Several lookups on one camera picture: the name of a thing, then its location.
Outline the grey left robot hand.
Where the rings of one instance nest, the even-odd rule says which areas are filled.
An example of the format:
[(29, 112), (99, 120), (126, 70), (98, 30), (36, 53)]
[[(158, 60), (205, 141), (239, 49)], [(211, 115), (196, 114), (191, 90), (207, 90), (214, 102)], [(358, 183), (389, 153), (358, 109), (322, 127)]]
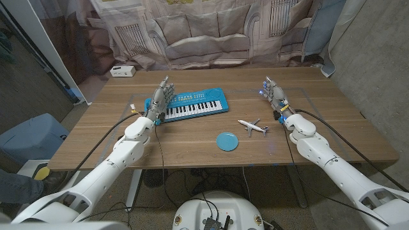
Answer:
[(168, 79), (169, 76), (166, 75), (164, 80), (159, 84), (144, 115), (154, 123), (164, 121), (167, 106), (175, 96), (174, 84), (168, 84)]

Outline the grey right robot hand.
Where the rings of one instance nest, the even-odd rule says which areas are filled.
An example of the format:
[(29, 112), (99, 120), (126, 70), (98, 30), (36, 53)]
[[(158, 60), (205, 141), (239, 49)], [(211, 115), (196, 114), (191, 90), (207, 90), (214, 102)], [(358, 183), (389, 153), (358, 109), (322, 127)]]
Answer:
[(288, 98), (282, 88), (269, 76), (266, 76), (266, 80), (263, 82), (263, 89), (259, 91), (259, 94), (269, 101), (274, 110), (274, 120), (277, 120), (280, 124), (284, 124), (295, 113), (290, 107)]

